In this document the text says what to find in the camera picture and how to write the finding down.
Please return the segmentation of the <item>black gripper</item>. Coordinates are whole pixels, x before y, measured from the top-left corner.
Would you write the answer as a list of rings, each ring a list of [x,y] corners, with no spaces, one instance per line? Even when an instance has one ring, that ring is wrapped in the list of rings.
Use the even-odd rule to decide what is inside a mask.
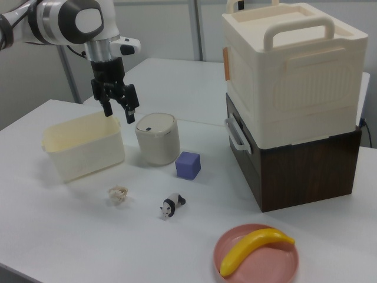
[[[110,100],[120,104],[128,124],[135,122],[135,109],[140,106],[135,86],[124,84],[123,60],[118,57],[104,62],[91,62],[94,79],[91,80],[94,98],[100,102],[106,117],[112,116]]]

